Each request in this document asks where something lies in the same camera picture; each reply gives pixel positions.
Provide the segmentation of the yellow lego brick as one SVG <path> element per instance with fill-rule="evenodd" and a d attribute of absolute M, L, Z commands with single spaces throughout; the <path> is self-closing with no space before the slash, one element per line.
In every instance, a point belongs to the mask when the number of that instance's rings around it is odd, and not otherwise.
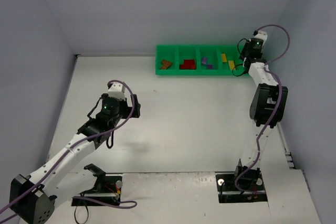
<path fill-rule="evenodd" d="M 228 65 L 229 65 L 230 70 L 234 70 L 235 69 L 235 63 L 234 63 L 233 60 L 229 60 L 228 61 Z"/>

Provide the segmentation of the yellow half-round lego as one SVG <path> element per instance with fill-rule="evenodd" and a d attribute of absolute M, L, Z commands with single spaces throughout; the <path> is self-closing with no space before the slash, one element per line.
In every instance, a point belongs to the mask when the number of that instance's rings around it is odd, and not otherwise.
<path fill-rule="evenodd" d="M 221 54 L 221 60 L 222 62 L 227 62 L 226 54 Z"/>

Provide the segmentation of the brown lego plate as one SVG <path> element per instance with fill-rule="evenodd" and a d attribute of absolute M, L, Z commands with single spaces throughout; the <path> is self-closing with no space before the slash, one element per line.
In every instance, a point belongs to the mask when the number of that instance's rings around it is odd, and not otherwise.
<path fill-rule="evenodd" d="M 172 68 L 172 66 L 173 66 L 173 62 L 172 61 L 163 59 L 161 61 L 160 70 L 169 70 L 169 69 Z"/>

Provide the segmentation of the red lego brick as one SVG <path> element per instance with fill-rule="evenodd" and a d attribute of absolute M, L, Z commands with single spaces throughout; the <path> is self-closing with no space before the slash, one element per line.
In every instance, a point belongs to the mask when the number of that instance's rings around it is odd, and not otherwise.
<path fill-rule="evenodd" d="M 194 59 L 184 59 L 179 65 L 180 70 L 196 70 L 196 60 Z"/>

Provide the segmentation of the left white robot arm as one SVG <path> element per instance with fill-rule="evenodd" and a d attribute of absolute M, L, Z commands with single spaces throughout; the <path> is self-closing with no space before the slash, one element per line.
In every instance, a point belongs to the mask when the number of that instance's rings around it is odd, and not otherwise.
<path fill-rule="evenodd" d="M 114 132 L 130 118 L 140 117 L 140 103 L 131 94 L 126 98 L 102 94 L 100 112 L 89 117 L 72 140 L 41 168 L 11 182 L 9 208 L 27 223 L 45 223 L 65 201 L 87 191 L 99 192 L 106 184 L 106 173 L 94 164 L 79 173 L 71 170 L 101 145 L 114 138 Z"/>

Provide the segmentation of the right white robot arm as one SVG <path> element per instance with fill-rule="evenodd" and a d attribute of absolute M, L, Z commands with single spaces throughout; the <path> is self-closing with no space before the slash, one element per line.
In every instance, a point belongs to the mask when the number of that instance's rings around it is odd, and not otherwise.
<path fill-rule="evenodd" d="M 257 131 L 253 143 L 239 160 L 236 168 L 237 180 L 254 180 L 260 174 L 260 163 L 266 141 L 274 127 L 282 120 L 288 96 L 288 88 L 281 84 L 262 58 L 266 37 L 256 35 L 246 41 L 240 58 L 246 73 L 253 79 L 256 92 L 249 109 L 253 128 Z"/>

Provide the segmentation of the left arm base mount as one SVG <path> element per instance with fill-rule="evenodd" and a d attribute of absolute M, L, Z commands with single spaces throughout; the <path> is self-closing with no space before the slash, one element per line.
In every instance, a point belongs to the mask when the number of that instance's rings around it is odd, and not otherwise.
<path fill-rule="evenodd" d="M 84 167 L 95 177 L 95 184 L 91 189 L 81 192 L 79 197 L 87 197 L 106 204 L 119 206 L 121 201 L 122 175 L 109 174 L 94 164 Z"/>

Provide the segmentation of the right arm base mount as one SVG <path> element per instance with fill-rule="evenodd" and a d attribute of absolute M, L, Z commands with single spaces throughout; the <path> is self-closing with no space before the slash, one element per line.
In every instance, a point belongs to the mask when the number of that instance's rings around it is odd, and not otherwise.
<path fill-rule="evenodd" d="M 241 161 L 233 172 L 215 174 L 220 204 L 267 202 L 268 197 L 259 168 L 248 169 Z"/>

